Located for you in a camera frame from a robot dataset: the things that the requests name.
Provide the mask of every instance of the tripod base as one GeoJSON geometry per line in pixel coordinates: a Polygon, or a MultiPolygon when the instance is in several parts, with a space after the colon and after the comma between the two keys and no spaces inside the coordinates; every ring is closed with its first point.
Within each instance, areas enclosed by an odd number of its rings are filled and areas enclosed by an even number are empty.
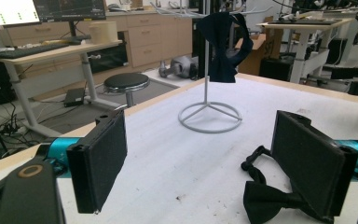
{"type": "Polygon", "coordinates": [[[193,131],[196,131],[196,132],[199,132],[199,133],[225,133],[225,132],[228,132],[228,131],[231,131],[235,128],[237,128],[238,126],[240,126],[241,124],[241,121],[242,121],[242,117],[241,117],[241,114],[240,112],[238,112],[237,109],[235,109],[234,107],[230,106],[230,105],[226,105],[226,104],[223,104],[223,103],[218,103],[218,102],[201,102],[201,103],[195,103],[193,105],[189,105],[187,107],[185,107],[178,115],[178,119],[179,121],[181,122],[181,124],[185,127],[187,127],[188,129],[190,130],[193,130],[193,131]],[[196,105],[202,105],[199,109],[197,109],[196,111],[192,112],[191,114],[187,115],[186,117],[183,116],[184,112],[187,111],[189,108],[193,107],[193,106],[196,106],[196,105]],[[215,105],[219,105],[219,106],[222,106],[222,107],[225,107],[229,110],[231,110],[230,112],[233,112],[233,113],[228,113],[227,111],[225,110],[222,110],[218,107],[216,107],[215,105]],[[227,127],[227,128],[223,128],[223,129],[217,129],[217,130],[207,130],[207,129],[202,129],[202,128],[197,128],[197,127],[194,127],[192,125],[189,125],[186,123],[186,121],[188,119],[190,119],[191,117],[193,117],[194,115],[196,115],[197,113],[199,113],[201,110],[205,109],[205,108],[211,108],[211,109],[214,109],[214,110],[217,110],[218,112],[221,112],[223,114],[226,114],[227,116],[229,117],[232,117],[236,120],[236,122],[227,127]]]}

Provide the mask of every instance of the desk leg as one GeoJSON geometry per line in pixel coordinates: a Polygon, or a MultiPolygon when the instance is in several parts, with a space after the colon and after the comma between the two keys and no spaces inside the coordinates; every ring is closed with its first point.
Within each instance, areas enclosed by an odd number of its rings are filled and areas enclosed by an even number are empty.
{"type": "Polygon", "coordinates": [[[310,39],[311,31],[301,30],[300,41],[297,48],[295,62],[293,64],[292,74],[290,75],[290,82],[299,83],[304,76],[305,54],[307,52],[308,40],[310,39]]]}
{"type": "Polygon", "coordinates": [[[97,91],[95,90],[94,79],[92,78],[89,57],[87,53],[82,53],[80,57],[83,66],[83,75],[84,78],[87,80],[87,85],[89,87],[89,96],[86,96],[85,99],[91,103],[100,104],[100,105],[107,105],[112,107],[121,106],[120,104],[98,98],[97,91]]]}
{"type": "MultiPolygon", "coordinates": [[[[324,32],[324,38],[322,39],[321,46],[319,47],[319,51],[328,50],[328,44],[332,40],[332,36],[331,36],[332,33],[333,33],[332,29],[324,32]]],[[[324,68],[324,64],[316,68],[312,74],[316,77],[319,77],[322,73],[323,68],[324,68]]]]}
{"type": "Polygon", "coordinates": [[[25,118],[27,119],[26,122],[24,122],[24,125],[37,132],[41,133],[44,136],[48,137],[58,137],[61,135],[61,133],[58,133],[54,130],[51,130],[43,125],[40,125],[36,121],[36,117],[34,116],[34,111],[31,108],[31,105],[28,101],[28,97],[26,96],[23,87],[21,86],[21,81],[19,79],[19,76],[17,75],[16,68],[12,64],[5,63],[5,66],[7,68],[8,74],[10,75],[10,82],[13,86],[14,91],[16,92],[17,98],[19,99],[19,102],[21,104],[21,107],[24,111],[25,118]]]}

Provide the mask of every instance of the monitor screen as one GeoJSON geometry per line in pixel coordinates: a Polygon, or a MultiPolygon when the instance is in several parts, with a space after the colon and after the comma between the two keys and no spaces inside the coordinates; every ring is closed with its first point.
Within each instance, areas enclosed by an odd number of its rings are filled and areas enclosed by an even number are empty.
{"type": "Polygon", "coordinates": [[[0,0],[0,26],[40,22],[33,0],[0,0]]]}
{"type": "Polygon", "coordinates": [[[104,0],[34,0],[41,21],[105,20],[104,0]]]}

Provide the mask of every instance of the black fabric hanging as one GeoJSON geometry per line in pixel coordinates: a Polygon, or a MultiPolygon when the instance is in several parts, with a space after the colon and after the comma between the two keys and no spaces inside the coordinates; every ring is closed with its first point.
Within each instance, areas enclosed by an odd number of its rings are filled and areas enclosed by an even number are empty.
{"type": "Polygon", "coordinates": [[[217,12],[206,16],[197,22],[197,29],[214,46],[214,57],[208,69],[208,76],[212,82],[235,82],[240,64],[252,51],[251,40],[244,17],[241,14],[230,15],[229,12],[217,12]],[[226,55],[226,43],[232,22],[241,28],[243,41],[240,50],[233,56],[226,55]]]}

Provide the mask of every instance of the round stool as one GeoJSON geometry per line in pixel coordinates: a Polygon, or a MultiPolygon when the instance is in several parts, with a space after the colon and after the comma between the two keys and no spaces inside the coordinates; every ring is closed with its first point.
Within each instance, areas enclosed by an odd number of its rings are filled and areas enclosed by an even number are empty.
{"type": "Polygon", "coordinates": [[[126,93],[127,107],[133,106],[132,92],[146,88],[149,77],[140,73],[123,73],[107,78],[103,85],[107,92],[126,93]]]}

